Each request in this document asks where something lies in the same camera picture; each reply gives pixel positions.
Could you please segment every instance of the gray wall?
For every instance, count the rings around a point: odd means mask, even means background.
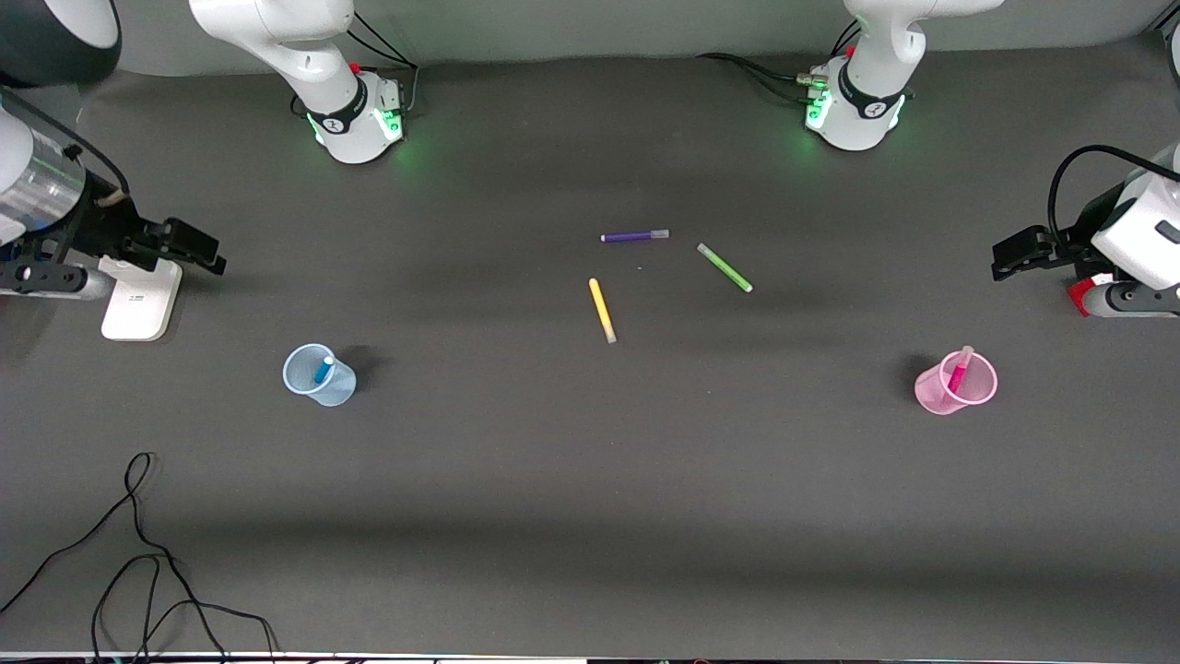
[[[122,67],[160,75],[257,72],[264,65],[205,35],[186,0],[116,0]],[[1088,46],[1142,31],[1169,0],[1008,0],[992,12],[927,21],[933,50]],[[818,53],[848,22],[838,0],[356,0],[408,57],[516,61],[596,55]],[[349,59],[378,59],[347,38]]]

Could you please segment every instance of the silver metallic cylinder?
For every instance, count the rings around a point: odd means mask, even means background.
[[[53,225],[78,204],[86,170],[67,159],[51,138],[27,131],[32,134],[28,164],[11,186],[0,191],[0,221],[34,231]]]

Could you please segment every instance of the gray tabletop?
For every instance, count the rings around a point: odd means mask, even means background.
[[[152,451],[149,534],[287,650],[1175,662],[1180,324],[989,272],[1069,150],[1175,138],[1161,46],[935,53],[913,85],[854,155],[723,63],[431,67],[406,142],[345,166],[277,77],[112,79],[81,127],[229,271],[186,271],[157,344],[0,302],[0,589]],[[1063,215],[1127,170],[1080,163]],[[671,239],[598,242],[647,228]],[[283,388],[308,342],[356,369],[345,407]],[[929,415],[913,379],[965,343],[996,399]],[[129,521],[0,650],[88,647]],[[112,598],[118,646],[148,580]],[[209,650],[192,617],[169,637]]]

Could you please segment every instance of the plastic cup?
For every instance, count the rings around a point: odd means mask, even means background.
[[[323,359],[335,359],[328,369],[323,383],[316,384],[315,373],[323,364]],[[317,401],[320,406],[334,407],[348,401],[356,392],[356,374],[350,367],[340,362],[332,349],[323,344],[307,344],[295,349],[283,364],[283,383],[296,395],[304,395]]]
[[[913,384],[913,394],[922,408],[935,415],[950,415],[969,406],[988,403],[996,395],[996,388],[999,386],[996,369],[979,354],[972,355],[968,362],[958,394],[951,393],[949,387],[951,374],[955,373],[961,353],[952,353],[937,367],[918,376],[918,381]]]

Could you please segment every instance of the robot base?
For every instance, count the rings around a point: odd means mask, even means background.
[[[103,336],[112,342],[155,342],[163,337],[181,289],[181,265],[159,258],[156,270],[146,271],[104,256],[98,269],[116,278],[103,318]]]
[[[401,91],[396,80],[386,80],[375,73],[361,72],[358,78],[367,87],[367,106],[345,133],[321,131],[315,121],[315,139],[328,153],[346,164],[362,164],[381,156],[401,140]]]
[[[840,55],[812,67],[811,72],[827,75],[828,80],[834,81],[847,61],[846,57]],[[897,126],[898,113],[904,104],[903,96],[892,109],[884,109],[880,117],[865,119],[860,117],[857,106],[844,97],[840,86],[831,85],[808,109],[804,126],[841,150],[858,152],[876,146],[889,130]]]

